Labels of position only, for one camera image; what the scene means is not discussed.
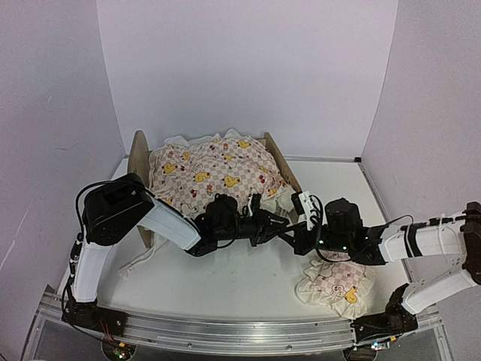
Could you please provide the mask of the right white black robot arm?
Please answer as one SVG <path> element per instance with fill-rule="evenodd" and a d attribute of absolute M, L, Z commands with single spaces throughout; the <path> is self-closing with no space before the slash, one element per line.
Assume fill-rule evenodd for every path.
<path fill-rule="evenodd" d="M 344 198 L 327 205 L 311 205 L 303 221 L 279 235 L 298 255 L 312 250 L 346 253 L 349 261 L 386 265 L 402 259 L 451 256 L 451 267 L 431 281 L 399 286 L 382 313 L 355 319 L 355 344 L 388 341 L 417 329 L 417 314 L 462 290 L 480 284 L 480 204 L 469 202 L 451 216 L 400 226 L 392 220 L 364 226 L 358 206 Z"/>

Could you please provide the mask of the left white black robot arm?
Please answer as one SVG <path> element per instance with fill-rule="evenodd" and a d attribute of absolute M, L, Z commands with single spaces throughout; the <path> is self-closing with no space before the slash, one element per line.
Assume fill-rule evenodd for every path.
<path fill-rule="evenodd" d="M 255 194 L 242 211 L 217 194 L 205 212 L 191 219 L 156 198 L 140 177 L 128 173 L 84 187 L 75 199 L 80 231 L 71 249 L 62 292 L 62 319 L 72 328 L 122 335 L 127 315 L 98 306 L 98 285 L 107 256 L 133 229 L 162 236 L 191 256 L 201 257 L 247 239 L 252 246 L 276 238 L 289 220 L 260 207 Z"/>

